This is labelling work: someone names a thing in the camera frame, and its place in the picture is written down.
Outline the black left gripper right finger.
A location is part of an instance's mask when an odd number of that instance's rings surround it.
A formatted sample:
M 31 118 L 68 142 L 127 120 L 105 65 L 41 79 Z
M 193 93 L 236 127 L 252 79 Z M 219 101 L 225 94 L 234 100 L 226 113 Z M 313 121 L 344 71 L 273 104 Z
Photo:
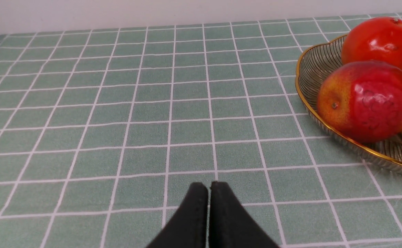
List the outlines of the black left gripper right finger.
M 278 248 L 241 205 L 227 182 L 212 182 L 210 248 Z

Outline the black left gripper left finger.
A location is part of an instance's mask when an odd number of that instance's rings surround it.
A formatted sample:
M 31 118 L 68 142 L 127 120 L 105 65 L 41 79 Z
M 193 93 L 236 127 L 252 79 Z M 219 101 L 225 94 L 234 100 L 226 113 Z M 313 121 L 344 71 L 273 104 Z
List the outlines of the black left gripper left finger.
M 148 248 L 205 248 L 209 193 L 201 182 L 191 183 L 182 203 Z

